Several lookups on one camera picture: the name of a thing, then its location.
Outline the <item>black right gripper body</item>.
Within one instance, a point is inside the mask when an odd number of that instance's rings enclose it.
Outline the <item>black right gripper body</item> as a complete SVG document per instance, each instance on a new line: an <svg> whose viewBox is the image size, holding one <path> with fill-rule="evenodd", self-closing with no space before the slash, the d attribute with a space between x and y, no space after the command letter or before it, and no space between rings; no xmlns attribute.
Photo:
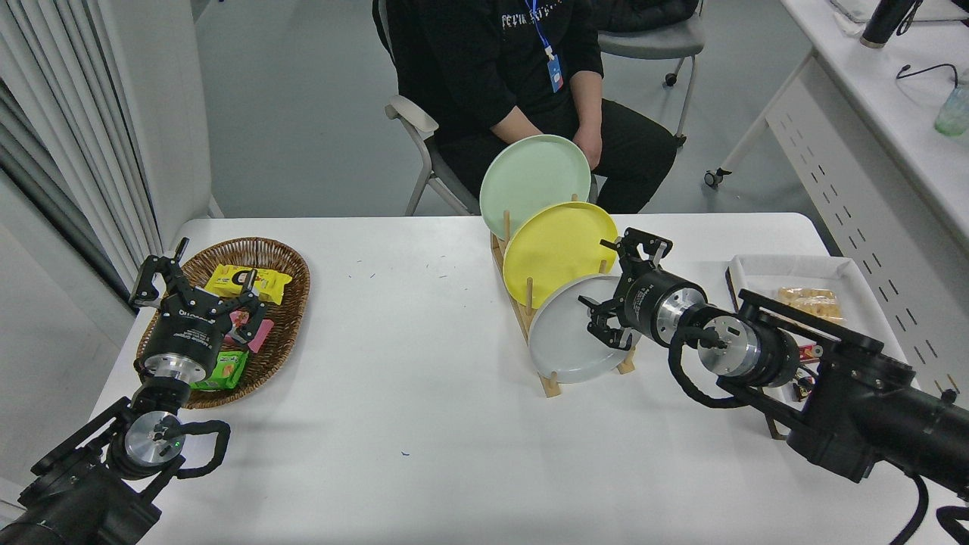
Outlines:
<svg viewBox="0 0 969 545"><path fill-rule="evenodd" d="M641 276L624 272L617 296L621 300L620 322L669 345L686 310L686 280L665 272L648 270Z"/></svg>

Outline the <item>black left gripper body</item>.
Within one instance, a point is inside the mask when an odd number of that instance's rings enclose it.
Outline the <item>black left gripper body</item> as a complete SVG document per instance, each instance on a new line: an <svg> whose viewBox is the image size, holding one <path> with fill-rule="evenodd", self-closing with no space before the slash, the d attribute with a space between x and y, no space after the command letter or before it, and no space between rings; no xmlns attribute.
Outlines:
<svg viewBox="0 0 969 545"><path fill-rule="evenodd" d="M207 294L167 297L143 348L143 361L174 354L196 363L214 363L228 334L228 314L221 313L222 308L217 297Z"/></svg>

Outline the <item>person's left hand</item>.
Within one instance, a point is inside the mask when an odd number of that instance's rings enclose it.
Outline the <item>person's left hand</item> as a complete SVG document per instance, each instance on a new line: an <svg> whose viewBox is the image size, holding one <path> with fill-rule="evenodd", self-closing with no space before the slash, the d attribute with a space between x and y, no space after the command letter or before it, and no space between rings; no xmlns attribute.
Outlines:
<svg viewBox="0 0 969 545"><path fill-rule="evenodd" d="M595 170L601 162L603 150L601 124L588 122L579 125L572 142L584 153L589 169Z"/></svg>

